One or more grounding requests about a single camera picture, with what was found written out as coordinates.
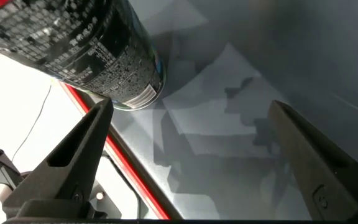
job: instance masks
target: gray surface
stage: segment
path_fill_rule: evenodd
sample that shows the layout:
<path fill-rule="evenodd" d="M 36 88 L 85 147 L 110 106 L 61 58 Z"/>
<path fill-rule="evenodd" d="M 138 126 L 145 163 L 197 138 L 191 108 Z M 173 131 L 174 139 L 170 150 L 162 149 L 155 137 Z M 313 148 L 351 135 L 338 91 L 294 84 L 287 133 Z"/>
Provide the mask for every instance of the gray surface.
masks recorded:
<path fill-rule="evenodd" d="M 179 212 L 309 219 L 267 109 L 286 101 L 358 160 L 358 1 L 130 2 L 168 78 L 113 125 Z"/>

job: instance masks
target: screw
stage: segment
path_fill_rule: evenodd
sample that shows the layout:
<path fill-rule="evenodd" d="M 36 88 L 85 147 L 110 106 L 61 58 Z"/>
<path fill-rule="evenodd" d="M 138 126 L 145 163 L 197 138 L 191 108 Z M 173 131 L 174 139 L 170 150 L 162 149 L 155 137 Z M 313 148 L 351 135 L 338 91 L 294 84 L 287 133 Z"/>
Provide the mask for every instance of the screw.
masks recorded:
<path fill-rule="evenodd" d="M 318 201 L 320 202 L 320 205 L 323 207 L 323 208 L 328 208 L 328 202 L 326 200 L 326 198 L 324 196 L 320 196 L 318 198 Z"/>
<path fill-rule="evenodd" d="M 3 155 L 4 153 L 5 152 L 2 149 L 0 149 L 0 156 Z"/>
<path fill-rule="evenodd" d="M 78 200 L 80 200 L 80 196 L 79 196 L 78 194 L 76 194 L 76 195 L 74 195 L 73 199 L 74 199 L 75 201 L 78 201 Z"/>

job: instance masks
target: barcode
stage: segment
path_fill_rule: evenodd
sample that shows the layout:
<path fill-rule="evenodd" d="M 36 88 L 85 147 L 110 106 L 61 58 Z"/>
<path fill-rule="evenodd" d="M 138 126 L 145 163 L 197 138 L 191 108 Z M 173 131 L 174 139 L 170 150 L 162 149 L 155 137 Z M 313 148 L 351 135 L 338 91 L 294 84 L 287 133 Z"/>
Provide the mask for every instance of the barcode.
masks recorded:
<path fill-rule="evenodd" d="M 155 96 L 156 92 L 153 87 L 148 84 L 146 89 L 137 97 L 128 100 L 127 102 L 123 103 L 126 106 L 129 106 L 132 109 L 140 108 L 144 106 L 146 103 L 150 102 Z"/>

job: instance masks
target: wire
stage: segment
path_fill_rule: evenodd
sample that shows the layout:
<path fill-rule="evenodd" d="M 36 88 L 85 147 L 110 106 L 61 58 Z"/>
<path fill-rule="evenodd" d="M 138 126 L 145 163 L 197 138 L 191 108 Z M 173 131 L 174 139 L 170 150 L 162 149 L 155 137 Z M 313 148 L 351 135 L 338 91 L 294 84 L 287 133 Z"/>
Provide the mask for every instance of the wire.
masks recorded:
<path fill-rule="evenodd" d="M 32 127 L 30 128 L 29 133 L 27 134 L 27 136 L 26 136 L 26 137 L 24 138 L 24 140 L 22 141 L 22 144 L 20 144 L 20 146 L 16 149 L 15 154 L 13 154 L 12 162 L 13 162 L 13 160 L 15 159 L 15 156 L 16 156 L 17 152 L 19 152 L 20 148 L 23 146 L 23 144 L 26 142 L 27 138 L 30 136 L 32 130 L 34 129 L 35 124 L 37 124 L 37 121 L 38 121 L 38 119 L 40 118 L 42 111 L 44 110 L 45 102 L 47 101 L 47 98 L 48 98 L 48 96 L 49 96 L 49 93 L 50 93 L 50 90 L 51 90 L 51 89 L 52 89 L 52 84 L 50 84 L 50 86 L 49 86 L 48 93 L 47 93 L 47 95 L 45 96 L 44 102 L 42 102 L 42 106 L 41 106 L 40 113 L 38 114 L 37 118 L 35 119 L 34 124 L 32 125 Z"/>

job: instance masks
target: can label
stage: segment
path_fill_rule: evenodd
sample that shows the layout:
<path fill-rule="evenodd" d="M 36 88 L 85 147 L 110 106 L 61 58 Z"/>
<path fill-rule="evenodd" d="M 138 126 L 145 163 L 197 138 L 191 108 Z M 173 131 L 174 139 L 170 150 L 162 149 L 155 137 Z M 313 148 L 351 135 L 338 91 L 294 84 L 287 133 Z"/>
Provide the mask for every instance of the can label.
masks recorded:
<path fill-rule="evenodd" d="M 0 8 L 0 53 L 123 110 L 150 103 L 165 81 L 127 0 L 13 0 Z"/>

